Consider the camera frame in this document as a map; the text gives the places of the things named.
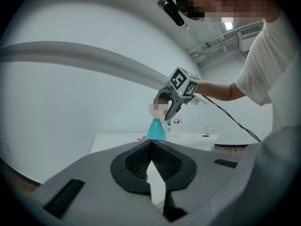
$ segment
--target white table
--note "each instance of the white table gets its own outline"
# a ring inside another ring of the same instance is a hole
[[[95,153],[117,147],[123,144],[137,141],[146,133],[124,133],[124,134],[97,134],[90,153]],[[213,151],[217,135],[203,137],[204,134],[183,133],[181,137],[167,136],[166,140],[171,143],[197,148],[205,151]],[[165,182],[159,175],[156,167],[151,162],[147,169],[148,180],[151,191],[151,201],[158,208],[164,205],[166,193]]]

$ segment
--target floor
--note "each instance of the floor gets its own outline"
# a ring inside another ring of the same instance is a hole
[[[246,148],[243,147],[215,147],[214,151],[219,153],[229,153],[229,154],[235,154],[235,155],[242,155],[244,153]],[[8,185],[13,190],[17,190],[21,192],[26,197],[31,197],[34,191],[38,188],[37,186],[34,186],[19,176],[17,176],[15,173],[7,169],[6,165],[1,161],[1,171],[6,179]]]

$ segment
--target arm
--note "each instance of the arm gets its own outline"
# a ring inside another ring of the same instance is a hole
[[[201,81],[195,93],[223,101],[236,100],[245,96],[245,94],[237,88],[235,83],[227,85],[209,81]]]

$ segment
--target air conditioner unit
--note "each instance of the air conditioner unit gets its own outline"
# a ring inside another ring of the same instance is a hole
[[[261,25],[241,29],[238,31],[239,37],[239,48],[241,51],[246,52],[250,50],[251,45],[253,44],[256,36],[262,30]]]

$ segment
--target ceiling light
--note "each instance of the ceiling light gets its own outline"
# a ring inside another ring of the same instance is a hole
[[[226,29],[230,30],[233,28],[232,23],[225,23]]]

